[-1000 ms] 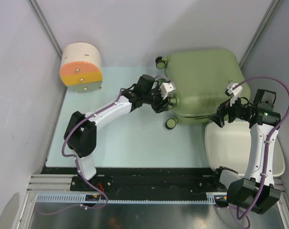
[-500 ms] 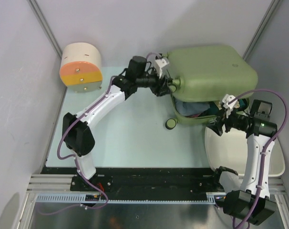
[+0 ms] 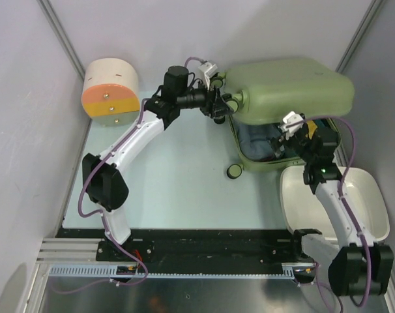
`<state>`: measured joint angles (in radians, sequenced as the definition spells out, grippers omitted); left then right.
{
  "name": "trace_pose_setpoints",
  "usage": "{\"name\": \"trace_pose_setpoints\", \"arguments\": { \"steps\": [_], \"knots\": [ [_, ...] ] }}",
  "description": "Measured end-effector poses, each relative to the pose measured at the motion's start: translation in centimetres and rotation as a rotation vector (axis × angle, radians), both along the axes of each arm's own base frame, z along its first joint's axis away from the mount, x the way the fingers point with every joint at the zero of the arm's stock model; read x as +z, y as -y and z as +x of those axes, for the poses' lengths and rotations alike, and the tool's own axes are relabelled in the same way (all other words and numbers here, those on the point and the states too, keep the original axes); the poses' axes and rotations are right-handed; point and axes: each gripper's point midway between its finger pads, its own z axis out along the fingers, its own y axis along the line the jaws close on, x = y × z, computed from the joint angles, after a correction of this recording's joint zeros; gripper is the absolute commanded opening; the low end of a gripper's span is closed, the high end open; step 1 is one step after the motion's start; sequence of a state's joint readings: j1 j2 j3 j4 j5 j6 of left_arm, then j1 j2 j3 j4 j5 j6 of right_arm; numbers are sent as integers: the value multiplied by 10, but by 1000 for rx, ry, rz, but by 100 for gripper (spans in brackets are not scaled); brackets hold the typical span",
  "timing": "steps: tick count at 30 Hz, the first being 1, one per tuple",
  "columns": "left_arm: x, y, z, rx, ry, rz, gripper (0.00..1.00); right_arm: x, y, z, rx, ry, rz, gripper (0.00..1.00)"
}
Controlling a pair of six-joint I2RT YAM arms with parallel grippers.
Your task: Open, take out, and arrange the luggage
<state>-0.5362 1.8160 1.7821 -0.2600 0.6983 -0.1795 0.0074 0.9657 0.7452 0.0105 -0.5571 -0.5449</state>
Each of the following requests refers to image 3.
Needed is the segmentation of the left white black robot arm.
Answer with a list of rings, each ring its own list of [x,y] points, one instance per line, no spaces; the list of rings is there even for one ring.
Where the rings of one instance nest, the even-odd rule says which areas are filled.
[[[214,120],[223,120],[233,113],[227,96],[221,93],[224,75],[209,61],[198,68],[201,77],[190,79],[186,66],[175,65],[167,69],[164,81],[150,98],[145,99],[137,119],[111,146],[99,155],[88,153],[82,160],[83,186],[78,199],[78,211],[82,212],[84,196],[97,205],[105,235],[113,241],[110,252],[118,260],[131,257],[133,245],[127,239],[131,229],[125,217],[123,205],[129,189],[123,172],[139,153],[159,134],[163,133],[185,109],[199,109]]]

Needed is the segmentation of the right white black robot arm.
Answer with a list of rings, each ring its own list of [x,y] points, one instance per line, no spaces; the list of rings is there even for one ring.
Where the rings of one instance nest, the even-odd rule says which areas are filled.
[[[349,167],[334,161],[339,134],[321,127],[309,135],[299,115],[284,119],[275,141],[304,161],[280,177],[280,204],[293,234],[289,253],[312,259],[327,270],[336,296],[366,299],[387,292],[394,253],[361,220],[345,183]]]

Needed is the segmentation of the green hard shell suitcase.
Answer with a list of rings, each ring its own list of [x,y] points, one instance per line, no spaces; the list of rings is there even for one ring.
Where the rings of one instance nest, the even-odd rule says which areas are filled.
[[[289,113],[307,118],[330,119],[350,112],[355,94],[349,78],[310,58],[290,58],[235,65],[225,72],[223,90],[235,110],[229,125],[240,162],[230,165],[226,175],[236,179],[244,171],[272,171],[304,162],[292,150],[285,157],[266,162],[246,158],[240,147],[235,122],[247,125],[274,124],[280,130]]]

